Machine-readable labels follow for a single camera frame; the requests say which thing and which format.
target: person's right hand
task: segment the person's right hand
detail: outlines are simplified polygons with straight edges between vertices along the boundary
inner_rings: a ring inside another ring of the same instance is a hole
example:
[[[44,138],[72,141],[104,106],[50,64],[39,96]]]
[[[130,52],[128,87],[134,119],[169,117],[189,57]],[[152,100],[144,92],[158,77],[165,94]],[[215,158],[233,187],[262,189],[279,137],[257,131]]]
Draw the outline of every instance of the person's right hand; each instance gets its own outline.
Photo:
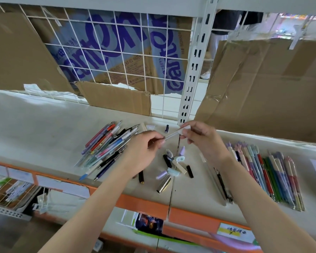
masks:
[[[181,139],[187,138],[188,144],[195,144],[207,159],[210,165],[221,168],[222,162],[231,155],[223,143],[216,129],[203,122],[189,121],[181,128],[190,125],[191,129],[184,129]]]

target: price tag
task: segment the price tag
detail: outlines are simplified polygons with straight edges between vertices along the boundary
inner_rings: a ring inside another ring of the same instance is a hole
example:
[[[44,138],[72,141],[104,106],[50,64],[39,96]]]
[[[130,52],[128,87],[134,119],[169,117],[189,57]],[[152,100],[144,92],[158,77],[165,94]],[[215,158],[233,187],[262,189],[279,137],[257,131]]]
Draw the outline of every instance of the price tag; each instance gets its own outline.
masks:
[[[248,243],[253,243],[255,241],[255,236],[251,230],[225,223],[220,224],[217,234]]]

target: cardboard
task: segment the cardboard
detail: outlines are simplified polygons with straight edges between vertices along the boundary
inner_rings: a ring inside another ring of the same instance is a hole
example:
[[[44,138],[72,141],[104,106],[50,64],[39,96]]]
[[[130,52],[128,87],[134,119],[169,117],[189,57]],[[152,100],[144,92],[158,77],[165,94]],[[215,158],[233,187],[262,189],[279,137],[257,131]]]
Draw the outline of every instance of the cardboard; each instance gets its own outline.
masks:
[[[316,41],[221,43],[195,119],[217,129],[316,142]]]
[[[23,14],[0,14],[0,90],[25,90],[37,84],[48,91],[73,92],[38,34]]]
[[[76,86],[90,106],[151,115],[151,94],[149,92],[91,82],[77,82]]]
[[[22,13],[21,8],[17,4],[1,4],[1,7],[6,12]],[[21,5],[26,15],[45,17],[40,6]],[[49,18],[67,19],[67,15],[63,8],[60,7],[44,7],[46,16]],[[149,91],[152,94],[178,93],[182,94],[187,69],[187,61],[168,59],[166,81],[165,77],[165,52],[166,52],[166,30],[159,28],[143,28],[142,32],[139,27],[131,25],[150,25],[153,27],[166,27],[167,16],[149,14],[148,19],[146,14],[142,15],[140,21],[139,13],[131,12],[115,12],[115,17],[118,23],[127,25],[95,24],[95,30],[90,23],[89,13],[85,9],[66,8],[68,16],[72,20],[87,21],[74,22],[71,24],[68,21],[50,19],[51,26],[55,30],[59,39],[56,38],[48,20],[45,18],[30,18],[30,21],[44,43],[62,44],[64,46],[73,46],[84,48],[92,48],[96,50],[84,49],[82,52],[79,48],[65,47],[68,57],[63,52],[61,46],[47,45],[57,64],[63,70],[65,76],[70,82],[75,81],[91,81],[93,71],[95,81],[98,83],[112,84],[123,83],[127,84],[126,76],[120,73],[132,74],[128,75],[129,85],[141,91]],[[114,23],[114,13],[112,11],[90,10],[90,15],[93,21]],[[169,16],[169,28],[191,29],[192,18]],[[167,56],[173,58],[188,58],[188,49],[190,46],[190,32],[169,30],[167,46]],[[125,53],[115,53],[110,51],[120,51]],[[139,54],[154,55],[158,57],[144,57]],[[158,77],[161,79],[146,78],[146,87],[144,80],[144,65],[145,75]]]

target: finger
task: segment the finger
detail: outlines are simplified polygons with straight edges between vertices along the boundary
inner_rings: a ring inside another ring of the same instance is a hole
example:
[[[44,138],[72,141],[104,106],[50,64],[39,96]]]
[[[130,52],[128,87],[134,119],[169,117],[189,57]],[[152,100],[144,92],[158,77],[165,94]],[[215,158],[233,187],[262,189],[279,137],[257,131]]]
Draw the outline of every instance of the finger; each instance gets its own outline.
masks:
[[[184,123],[183,125],[181,125],[181,128],[190,125],[191,129],[195,132],[197,132],[198,134],[204,134],[206,135],[209,131],[209,129],[211,128],[211,126],[207,125],[206,123],[200,122],[200,121],[188,121],[186,123]]]
[[[183,135],[187,137],[187,139],[192,140],[193,142],[197,142],[200,139],[200,135],[190,129],[183,129]]]
[[[150,146],[149,150],[152,152],[156,152],[158,149],[160,149],[163,146],[164,143],[165,143],[164,139],[158,139]]]
[[[163,139],[164,138],[164,136],[161,135],[158,131],[144,131],[140,134],[142,134],[145,137],[145,139],[147,139],[148,141],[151,139],[154,139],[154,138],[156,138],[156,139]]]

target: navy blue pen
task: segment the navy blue pen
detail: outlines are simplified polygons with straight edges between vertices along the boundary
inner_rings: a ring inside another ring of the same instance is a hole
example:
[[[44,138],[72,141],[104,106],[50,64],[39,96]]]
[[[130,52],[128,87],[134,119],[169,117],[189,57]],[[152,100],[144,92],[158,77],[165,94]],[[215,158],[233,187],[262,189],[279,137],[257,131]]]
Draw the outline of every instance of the navy blue pen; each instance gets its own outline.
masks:
[[[121,153],[119,153],[115,158],[113,158],[98,174],[97,176],[94,178],[94,181],[96,181],[97,179],[99,179],[113,164],[114,162],[117,160],[117,158],[121,155]]]

